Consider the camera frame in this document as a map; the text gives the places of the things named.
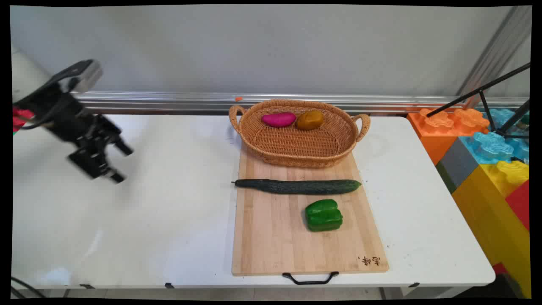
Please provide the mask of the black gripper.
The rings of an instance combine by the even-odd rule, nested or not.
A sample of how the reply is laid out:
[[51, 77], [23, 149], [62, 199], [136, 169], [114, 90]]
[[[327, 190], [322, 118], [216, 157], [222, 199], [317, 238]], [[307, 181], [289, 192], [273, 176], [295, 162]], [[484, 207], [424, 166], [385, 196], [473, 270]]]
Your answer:
[[42, 86], [14, 106], [33, 114], [33, 124], [27, 130], [43, 127], [61, 141], [80, 147], [68, 155], [68, 160], [90, 178], [105, 177], [114, 183], [125, 180], [124, 175], [109, 165], [103, 148], [88, 147], [95, 141], [101, 145], [114, 144], [128, 156], [133, 149], [122, 139], [122, 130], [106, 116], [89, 113], [71, 93], [63, 92], [58, 83]]

